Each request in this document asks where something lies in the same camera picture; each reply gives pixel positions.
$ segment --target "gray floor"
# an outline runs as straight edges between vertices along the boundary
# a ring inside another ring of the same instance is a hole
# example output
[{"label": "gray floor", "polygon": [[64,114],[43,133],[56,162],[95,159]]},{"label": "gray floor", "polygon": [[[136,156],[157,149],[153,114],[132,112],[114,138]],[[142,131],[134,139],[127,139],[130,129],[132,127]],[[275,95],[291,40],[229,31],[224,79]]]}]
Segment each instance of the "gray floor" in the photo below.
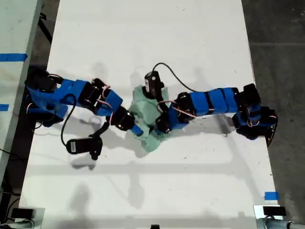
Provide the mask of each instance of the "gray floor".
[{"label": "gray floor", "polygon": [[[279,117],[269,147],[276,190],[288,218],[305,223],[305,0],[242,2],[257,88],[265,105],[274,108]],[[58,0],[45,0],[42,9],[51,32],[58,5]],[[46,65],[49,51],[50,44],[38,28],[31,64]],[[22,145],[30,146],[31,141]],[[13,186],[21,187],[22,179]]]}]

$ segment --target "blue tape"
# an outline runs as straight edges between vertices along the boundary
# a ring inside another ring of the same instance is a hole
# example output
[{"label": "blue tape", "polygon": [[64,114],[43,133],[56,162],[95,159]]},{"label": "blue tape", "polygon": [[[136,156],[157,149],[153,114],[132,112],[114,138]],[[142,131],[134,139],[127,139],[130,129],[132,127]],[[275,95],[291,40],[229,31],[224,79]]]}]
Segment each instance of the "blue tape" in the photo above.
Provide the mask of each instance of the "blue tape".
[{"label": "blue tape", "polygon": [[0,111],[8,111],[9,104],[0,104]]},{"label": "blue tape", "polygon": [[0,62],[24,62],[27,57],[26,53],[0,53]]},{"label": "blue tape", "polygon": [[278,192],[265,192],[265,200],[278,200]]}]

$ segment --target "table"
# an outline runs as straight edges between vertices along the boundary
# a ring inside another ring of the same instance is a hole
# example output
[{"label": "table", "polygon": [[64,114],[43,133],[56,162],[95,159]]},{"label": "table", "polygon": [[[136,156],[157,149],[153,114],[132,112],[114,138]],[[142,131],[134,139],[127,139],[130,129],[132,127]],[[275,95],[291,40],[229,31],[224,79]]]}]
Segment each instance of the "table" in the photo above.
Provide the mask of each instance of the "table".
[{"label": "table", "polygon": [[[10,151],[18,122],[24,81],[27,76],[41,0],[1,0],[0,53],[26,53],[25,62],[0,62],[0,104],[8,104],[0,112],[0,148]],[[0,184],[9,155],[0,151]]]},{"label": "table", "polygon": [[[200,91],[254,82],[241,1],[61,0],[49,72],[100,77],[128,107],[133,87],[160,61]],[[170,98],[186,90],[157,70]],[[86,137],[102,122],[76,108],[64,139]],[[45,208],[44,229],[254,229],[253,205],[275,190],[265,140],[232,132],[223,115],[190,124],[149,154],[111,127],[96,164],[66,152],[61,125],[35,131],[20,200]]]}]

